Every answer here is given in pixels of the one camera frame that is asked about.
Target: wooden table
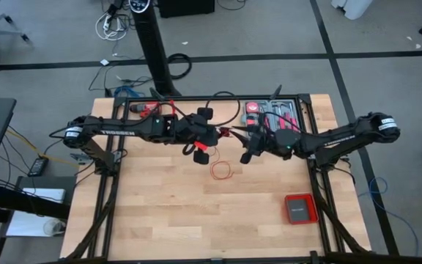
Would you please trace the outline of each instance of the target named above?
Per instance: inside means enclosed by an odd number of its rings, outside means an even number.
[[[311,99],[319,132],[337,127],[330,97],[312,95]],[[203,105],[176,102],[185,113],[196,112]],[[92,115],[109,118],[112,106],[113,99],[96,99]],[[214,109],[212,122],[217,123],[228,120],[237,103],[215,101],[210,106]],[[170,108],[163,109],[163,113],[167,111]],[[233,125],[240,125],[240,118]],[[96,136],[95,140],[105,146],[107,137]],[[214,180],[210,165],[195,164],[192,155],[182,154],[182,146],[127,137],[125,149],[129,154],[122,161],[109,260],[301,257],[313,250],[323,254],[319,225],[289,224],[284,207],[286,195],[311,193],[306,161],[296,157],[283,161],[264,153],[242,165],[241,143],[236,138],[223,138],[218,150],[221,160],[230,163],[234,176]],[[343,162],[337,167],[349,170]],[[225,175],[227,170],[227,166],[217,165],[215,171]],[[78,179],[90,172],[86,170]],[[62,257],[74,250],[92,223],[99,182],[100,176],[93,175],[75,190]],[[369,249],[351,177],[332,171],[330,182],[341,222]],[[334,241],[331,225],[326,222]],[[99,231],[98,253],[103,231]]]

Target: black box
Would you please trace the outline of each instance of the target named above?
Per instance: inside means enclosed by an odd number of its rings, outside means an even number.
[[[158,0],[160,16],[209,14],[215,10],[215,0]]]

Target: red wire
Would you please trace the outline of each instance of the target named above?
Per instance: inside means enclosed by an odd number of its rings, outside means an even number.
[[[210,166],[210,174],[211,174],[211,177],[213,179],[215,179],[215,180],[227,180],[227,179],[230,179],[234,175],[234,172],[232,172],[232,169],[231,169],[231,164],[229,162],[227,162],[227,161],[219,161],[219,159],[221,158],[221,154],[219,153],[219,150],[218,150],[217,147],[214,147],[214,150],[215,150],[215,152],[212,155],[210,155],[210,157],[214,156],[217,153],[218,154],[218,159],[215,162],[211,163],[211,166]],[[227,176],[225,176],[225,177],[218,177],[218,176],[216,176],[216,174],[214,173],[214,167],[216,165],[218,165],[218,164],[225,164],[225,165],[228,166],[229,172],[227,172]]]

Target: floor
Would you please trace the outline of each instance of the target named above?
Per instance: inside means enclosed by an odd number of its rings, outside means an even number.
[[[221,2],[237,6],[234,0]],[[0,98],[17,99],[11,125],[42,150],[52,142],[48,138],[51,131],[88,114],[94,98],[103,96],[102,91],[87,89],[101,59],[142,56],[135,32],[128,32],[116,47],[115,42],[98,38],[94,24],[103,13],[100,3],[1,1],[0,12],[11,15],[32,45],[19,37],[0,37],[0,63],[7,69],[0,71]],[[329,94],[339,124],[353,114],[370,111],[393,115],[401,127],[400,139],[368,146],[367,160],[366,154],[361,153],[362,161],[357,153],[352,154],[352,171],[359,194],[368,189],[365,171],[368,177],[375,175],[388,182],[388,192],[382,195],[385,207],[411,224],[422,256],[422,36],[418,34],[422,1],[377,0],[363,17],[349,21],[329,0],[248,0],[239,11],[216,7],[209,15],[160,18],[159,25],[167,54],[199,57],[190,75],[175,81],[183,95],[210,95],[220,90],[269,94],[282,84],[287,94]],[[322,33],[326,30],[328,38],[322,38],[320,29]],[[123,57],[113,57],[113,53]],[[146,66],[133,62],[111,70],[107,86],[119,85],[115,75],[137,78],[149,74]],[[171,71],[179,73],[184,66],[172,65]],[[95,89],[101,87],[103,72],[93,84]],[[11,142],[30,165],[36,155],[17,139]],[[9,152],[10,160],[25,170],[17,154]],[[69,153],[60,144],[49,152],[60,158],[68,158]],[[373,174],[365,169],[368,161]],[[68,176],[75,171],[66,164],[50,163],[47,175]],[[0,159],[0,178],[6,175],[7,164]],[[12,169],[11,182],[19,175]],[[372,249],[387,253],[372,201],[363,196],[360,204]],[[415,239],[408,226],[393,216],[389,220],[400,253],[415,255]],[[54,261],[61,243],[61,238],[11,238],[1,263]]]

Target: yellow cable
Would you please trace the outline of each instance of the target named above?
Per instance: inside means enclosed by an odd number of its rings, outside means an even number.
[[[10,131],[10,130],[7,130],[6,132],[8,132],[8,133],[10,133],[11,135],[13,135],[13,136],[15,136],[16,138],[18,138],[18,139],[20,139],[23,143],[25,143],[25,144],[27,144],[31,149],[33,149],[33,151],[35,151],[39,156],[41,156],[41,157],[43,157],[43,158],[47,158],[47,159],[49,159],[49,160],[51,160],[51,161],[55,161],[55,162],[59,162],[59,163],[63,163],[63,164],[69,164],[69,165],[71,165],[71,166],[74,166],[74,167],[76,167],[76,168],[78,168],[79,167],[79,165],[77,165],[77,164],[74,164],[74,163],[72,163],[72,162],[69,162],[69,161],[65,161],[65,160],[62,160],[62,159],[60,159],[60,158],[55,158],[55,157],[52,157],[52,156],[49,156],[49,155],[46,155],[45,153],[42,153],[40,150],[38,150],[32,143],[30,143],[30,142],[28,142],[25,138],[23,138],[22,136],[19,136],[19,135],[17,135],[16,133],[14,133],[14,132],[12,132],[12,131]]]

